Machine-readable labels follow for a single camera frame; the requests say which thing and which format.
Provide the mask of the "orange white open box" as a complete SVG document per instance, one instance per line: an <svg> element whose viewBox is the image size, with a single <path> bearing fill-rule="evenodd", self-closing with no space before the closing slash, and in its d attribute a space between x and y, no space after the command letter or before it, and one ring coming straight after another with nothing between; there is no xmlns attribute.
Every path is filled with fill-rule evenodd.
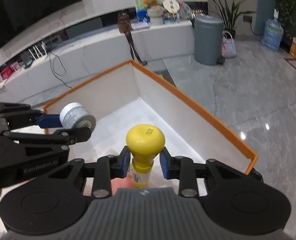
<svg viewBox="0 0 296 240"><path fill-rule="evenodd" d="M44 106L58 114L66 105L80 103L97 121L86 144L75 146L77 157L97 158L118 152L126 134L138 124L158 127L173 156L202 163L216 159L243 173L258 155L215 116L154 72L129 60L96 74Z"/></svg>

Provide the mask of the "white marble tv console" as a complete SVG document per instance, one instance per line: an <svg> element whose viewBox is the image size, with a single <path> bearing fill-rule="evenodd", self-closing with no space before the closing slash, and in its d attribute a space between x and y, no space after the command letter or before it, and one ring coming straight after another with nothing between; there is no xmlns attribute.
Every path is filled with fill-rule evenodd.
<svg viewBox="0 0 296 240"><path fill-rule="evenodd" d="M194 30L189 21L136 30L132 38L143 61L194 51ZM128 42L118 29L88 36L55 50L46 62L12 75L0 89L0 101L21 102L129 59Z"/></svg>

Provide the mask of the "white wifi router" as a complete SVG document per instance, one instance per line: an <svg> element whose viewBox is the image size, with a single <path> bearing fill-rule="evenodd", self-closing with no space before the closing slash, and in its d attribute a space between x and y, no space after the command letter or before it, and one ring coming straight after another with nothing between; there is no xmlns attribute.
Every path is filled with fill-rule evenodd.
<svg viewBox="0 0 296 240"><path fill-rule="evenodd" d="M32 64L30 65L31 67L38 66L49 59L47 46L44 41L31 46L28 48L28 51L32 56Z"/></svg>

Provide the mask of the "teddy bear plush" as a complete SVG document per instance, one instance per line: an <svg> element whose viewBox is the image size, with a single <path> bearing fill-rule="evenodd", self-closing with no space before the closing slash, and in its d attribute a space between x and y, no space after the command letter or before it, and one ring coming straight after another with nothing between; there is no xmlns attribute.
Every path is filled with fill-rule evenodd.
<svg viewBox="0 0 296 240"><path fill-rule="evenodd" d="M143 0L143 7L148 9L158 4L158 0Z"/></svg>

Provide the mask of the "yellow mushroom-cap bottle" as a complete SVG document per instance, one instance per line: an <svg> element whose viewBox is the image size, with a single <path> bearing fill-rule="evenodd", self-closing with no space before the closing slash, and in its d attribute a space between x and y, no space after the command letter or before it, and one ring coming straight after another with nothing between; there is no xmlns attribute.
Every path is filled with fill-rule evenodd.
<svg viewBox="0 0 296 240"><path fill-rule="evenodd" d="M165 146L164 133L150 124L136 125L128 131L126 144L132 154L132 183L136 187L146 187L154 159Z"/></svg>

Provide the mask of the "grey white round jar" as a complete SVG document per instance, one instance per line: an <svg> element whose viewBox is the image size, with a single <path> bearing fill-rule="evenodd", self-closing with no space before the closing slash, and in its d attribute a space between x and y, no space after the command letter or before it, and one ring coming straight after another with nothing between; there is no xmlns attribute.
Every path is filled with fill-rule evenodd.
<svg viewBox="0 0 296 240"><path fill-rule="evenodd" d="M96 118L77 102L66 105L60 112L59 120L65 129L86 127L93 132L96 127Z"/></svg>

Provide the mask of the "pastel woven basket bag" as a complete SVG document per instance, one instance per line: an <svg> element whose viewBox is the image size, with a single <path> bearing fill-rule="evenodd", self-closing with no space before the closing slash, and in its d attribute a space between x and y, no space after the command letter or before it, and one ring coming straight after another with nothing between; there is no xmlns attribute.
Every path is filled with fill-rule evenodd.
<svg viewBox="0 0 296 240"><path fill-rule="evenodd" d="M229 31L222 32L222 52L221 55L225 58L232 58L237 55L235 40Z"/></svg>

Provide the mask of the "blue plastic bag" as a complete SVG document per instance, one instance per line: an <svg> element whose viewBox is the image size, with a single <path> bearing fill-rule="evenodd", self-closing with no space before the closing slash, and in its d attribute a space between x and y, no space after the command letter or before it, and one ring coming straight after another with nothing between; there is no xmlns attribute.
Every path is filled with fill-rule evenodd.
<svg viewBox="0 0 296 240"><path fill-rule="evenodd" d="M262 45L270 50L278 51L284 30L276 18L268 19L265 22Z"/></svg>

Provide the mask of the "white round paper fan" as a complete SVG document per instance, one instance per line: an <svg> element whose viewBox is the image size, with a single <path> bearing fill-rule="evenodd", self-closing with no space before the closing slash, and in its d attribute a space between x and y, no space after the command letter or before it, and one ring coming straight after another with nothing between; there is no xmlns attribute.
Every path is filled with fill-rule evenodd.
<svg viewBox="0 0 296 240"><path fill-rule="evenodd" d="M164 0L163 7L170 13L176 14L179 11L179 3L176 0Z"/></svg>

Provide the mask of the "grey round trash bin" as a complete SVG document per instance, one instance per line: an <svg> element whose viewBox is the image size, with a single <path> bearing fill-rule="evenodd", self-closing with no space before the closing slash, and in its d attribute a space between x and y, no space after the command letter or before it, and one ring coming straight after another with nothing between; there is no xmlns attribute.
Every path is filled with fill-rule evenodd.
<svg viewBox="0 0 296 240"><path fill-rule="evenodd" d="M216 65L221 57L223 20L214 16L194 19L194 58L200 64Z"/></svg>

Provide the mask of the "green leafy potted plant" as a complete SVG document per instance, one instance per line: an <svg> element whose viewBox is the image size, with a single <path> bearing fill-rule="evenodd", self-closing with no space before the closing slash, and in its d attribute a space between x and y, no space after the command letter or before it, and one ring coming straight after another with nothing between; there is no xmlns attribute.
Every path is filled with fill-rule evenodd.
<svg viewBox="0 0 296 240"><path fill-rule="evenodd" d="M215 12L221 20L223 20L224 23L224 30L228 31L233 38L236 36L236 22L237 19L242 15L249 15L256 13L255 11L246 10L246 11L240 11L240 7L243 3L249 1L249 0L232 0L231 5L228 5L227 0L212 0L219 12Z"/></svg>

